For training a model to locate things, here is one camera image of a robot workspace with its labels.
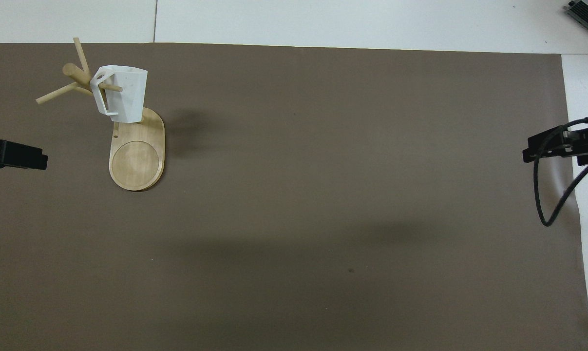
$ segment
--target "wooden stand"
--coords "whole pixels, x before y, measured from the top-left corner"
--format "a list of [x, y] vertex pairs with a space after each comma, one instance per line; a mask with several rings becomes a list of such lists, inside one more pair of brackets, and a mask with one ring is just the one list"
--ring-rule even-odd
[[123, 189], [141, 191], [155, 184], [164, 170], [162, 118], [146, 107], [140, 123], [114, 123], [110, 175]]

